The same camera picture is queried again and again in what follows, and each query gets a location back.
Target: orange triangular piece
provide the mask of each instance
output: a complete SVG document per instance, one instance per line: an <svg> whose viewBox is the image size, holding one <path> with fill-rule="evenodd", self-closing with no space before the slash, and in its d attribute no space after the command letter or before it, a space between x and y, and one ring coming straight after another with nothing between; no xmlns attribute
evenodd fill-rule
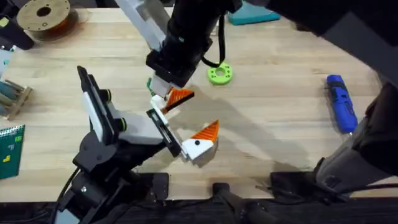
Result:
<svg viewBox="0 0 398 224"><path fill-rule="evenodd" d="M204 139L211 140L212 142L216 142L218 137L218 120L211 123L209 126L205 127L200 132L196 133L196 135L192 136L192 139Z"/></svg>
<svg viewBox="0 0 398 224"><path fill-rule="evenodd" d="M163 114L169 112L168 108L173 107L174 104L178 104L181 100L191 95L192 93L194 93L192 90L178 90L173 88L169 96L169 100L167 101L166 107L162 110Z"/></svg>

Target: black cable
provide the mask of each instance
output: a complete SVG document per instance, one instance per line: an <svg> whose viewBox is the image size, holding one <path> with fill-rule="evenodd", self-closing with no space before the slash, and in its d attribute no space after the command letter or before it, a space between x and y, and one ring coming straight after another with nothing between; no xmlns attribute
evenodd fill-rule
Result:
<svg viewBox="0 0 398 224"><path fill-rule="evenodd" d="M72 175L69 177L67 183L65 184L65 186L63 186L60 195L58 196L57 201L55 202L54 208L52 210L51 216L50 216L50 224L54 224L55 223L55 218L57 217L57 211L58 211L58 207L60 206L60 201L61 198L63 197L63 195L65 195L65 192L67 191L70 183L72 182L73 178L75 178L75 176L77 175L77 173L79 172L79 168L76 168L75 171L73 171Z"/></svg>
<svg viewBox="0 0 398 224"><path fill-rule="evenodd" d="M220 62L214 63L205 58L203 55L201 57L201 61L206 64L207 66L218 68L225 60L225 33L224 33L224 20L225 20L225 13L222 13L220 19L218 21L218 47L220 49Z"/></svg>
<svg viewBox="0 0 398 224"><path fill-rule="evenodd" d="M389 189L389 188L398 188L398 184L375 184L375 185L367 185L362 187L353 187L351 189L342 190L338 194L348 194L362 190L376 190L376 189Z"/></svg>
<svg viewBox="0 0 398 224"><path fill-rule="evenodd" d="M48 212L44 212L43 214L37 215L36 217L30 218L28 220L8 220L8 221L1 221L1 224L14 224L14 223L29 223L29 222L34 222L36 220L39 220L46 215L48 215Z"/></svg>

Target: wooden tabletop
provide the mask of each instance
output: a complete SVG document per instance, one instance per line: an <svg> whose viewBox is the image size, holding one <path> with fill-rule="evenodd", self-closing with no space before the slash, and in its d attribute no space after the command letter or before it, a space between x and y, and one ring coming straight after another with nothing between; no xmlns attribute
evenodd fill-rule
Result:
<svg viewBox="0 0 398 224"><path fill-rule="evenodd" d="M87 19L76 32L17 50L3 75L34 92L15 121L0 122L2 128L26 124L20 173L0 180L0 202L55 200L73 172L72 159L89 131L77 65L111 89L118 109L145 115L150 108L149 49L136 28L120 9L80 13ZM343 76L359 119L380 89L369 67L311 33L293 30L286 19L226 24L226 44L233 81L211 85L208 67L200 64L187 85L195 97L170 118L182 139L219 119L218 149L195 165L164 149L137 168L168 172L170 198L207 198L213 182L228 182L242 197L271 197L263 190L270 172L312 170L346 138L331 120L327 75ZM206 57L217 61L216 39ZM398 191L356 195L398 196Z"/></svg>

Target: spool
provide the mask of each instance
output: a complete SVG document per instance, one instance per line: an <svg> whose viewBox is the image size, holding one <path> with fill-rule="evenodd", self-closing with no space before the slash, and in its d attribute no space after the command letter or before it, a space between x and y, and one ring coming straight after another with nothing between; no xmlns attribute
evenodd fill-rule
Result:
<svg viewBox="0 0 398 224"><path fill-rule="evenodd" d="M70 34L79 16L67 0L31 0L19 11L18 24L41 41L57 40Z"/></svg>

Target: teal box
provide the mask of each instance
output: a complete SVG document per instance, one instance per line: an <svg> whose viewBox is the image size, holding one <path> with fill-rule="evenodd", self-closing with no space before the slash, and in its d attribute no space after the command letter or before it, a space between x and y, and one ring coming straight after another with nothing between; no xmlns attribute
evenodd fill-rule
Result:
<svg viewBox="0 0 398 224"><path fill-rule="evenodd" d="M267 22L278 19L280 19L280 15L278 13L262 6L254 6L246 1L243 1L242 7L235 13L228 13L228 20L234 25Z"/></svg>

